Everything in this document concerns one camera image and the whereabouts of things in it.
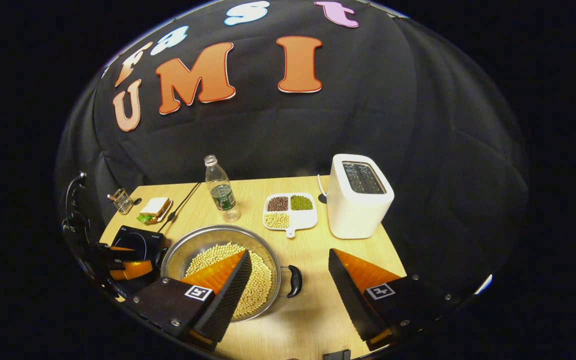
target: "white toaster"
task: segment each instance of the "white toaster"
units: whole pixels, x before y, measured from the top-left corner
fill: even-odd
[[[395,194],[370,157],[338,153],[332,158],[326,197],[333,235],[366,239],[377,230]]]

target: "bottle cap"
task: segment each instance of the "bottle cap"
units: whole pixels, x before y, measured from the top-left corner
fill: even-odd
[[[203,158],[203,163],[207,167],[214,166],[215,164],[217,164],[217,157],[215,155],[210,154]]]

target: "black fabric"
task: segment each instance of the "black fabric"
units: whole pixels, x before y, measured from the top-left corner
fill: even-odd
[[[478,66],[411,19],[370,6],[359,27],[336,25],[312,2],[275,0],[254,22],[224,25],[240,4],[224,0],[164,25],[99,73],[66,126],[57,155],[57,198],[87,169],[89,215],[105,227],[118,187],[200,182],[215,154],[233,180],[329,174],[337,153],[372,158],[393,186],[382,222],[408,274],[447,291],[481,283],[512,250],[528,201],[524,144],[517,121]],[[187,25],[174,47],[144,55],[117,88],[123,61]],[[322,89],[284,93],[280,37],[320,39],[315,75]],[[236,95],[161,115],[155,69],[179,58],[188,68],[208,46],[231,42],[228,80]],[[123,132],[113,98],[141,79],[141,120]],[[130,96],[124,101],[131,114]]]

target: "bread slice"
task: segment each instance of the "bread slice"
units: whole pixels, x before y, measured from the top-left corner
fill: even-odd
[[[167,209],[170,204],[169,197],[153,197],[146,203],[139,214],[152,215],[155,218],[162,216],[162,213]]]

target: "stainless steel pot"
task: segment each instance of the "stainless steel pot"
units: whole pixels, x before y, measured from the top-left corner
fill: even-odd
[[[167,250],[160,267],[161,276],[182,280],[195,256],[215,245],[224,245],[229,242],[239,244],[259,255],[263,263],[270,269],[271,279],[270,292],[265,303],[252,314],[233,317],[231,322],[242,322],[258,317],[272,305],[277,296],[290,298],[299,294],[302,289],[302,272],[293,265],[280,266],[277,255],[266,240],[247,228],[235,225],[210,225],[197,228],[183,235]],[[290,278],[292,289],[285,296],[279,295],[279,287],[282,282],[281,268],[290,269],[292,273]]]

